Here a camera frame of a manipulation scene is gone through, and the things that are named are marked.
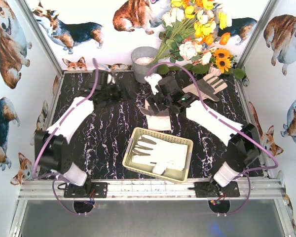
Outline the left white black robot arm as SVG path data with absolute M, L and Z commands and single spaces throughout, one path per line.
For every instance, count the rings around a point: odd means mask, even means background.
M 53 176 L 63 178 L 68 183 L 78 187 L 85 184 L 87 174 L 74 163 L 69 151 L 74 133 L 98 105 L 117 104 L 129 99 L 129 94 L 116 82 L 112 72 L 95 69 L 93 73 L 93 79 L 85 88 L 77 91 L 63 115 L 45 131 L 36 131 L 34 178 L 37 178 L 37 167 L 40 166 L 52 170 Z

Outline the white glove green fingertips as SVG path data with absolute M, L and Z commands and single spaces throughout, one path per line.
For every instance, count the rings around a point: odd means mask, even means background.
M 162 175 L 167 169 L 183 171 L 188 146 L 141 135 L 131 153 L 132 162 L 152 166 L 152 173 Z

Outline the grey cuffed glove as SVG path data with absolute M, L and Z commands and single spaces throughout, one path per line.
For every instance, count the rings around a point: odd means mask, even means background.
M 202 99 L 209 99 L 218 102 L 220 99 L 216 96 L 217 93 L 227 88 L 227 84 L 223 79 L 215 76 L 213 73 L 205 75 L 202 79 L 196 82 Z

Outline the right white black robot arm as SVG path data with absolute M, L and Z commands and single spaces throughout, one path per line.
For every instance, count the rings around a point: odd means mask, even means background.
M 214 174 L 211 183 L 226 187 L 252 164 L 261 154 L 258 148 L 258 131 L 252 124 L 233 122 L 209 107 L 191 92 L 184 92 L 172 76 L 163 78 L 151 74 L 144 78 L 151 87 L 146 98 L 154 114 L 166 109 L 200 124 L 218 137 L 226 146 L 225 161 Z

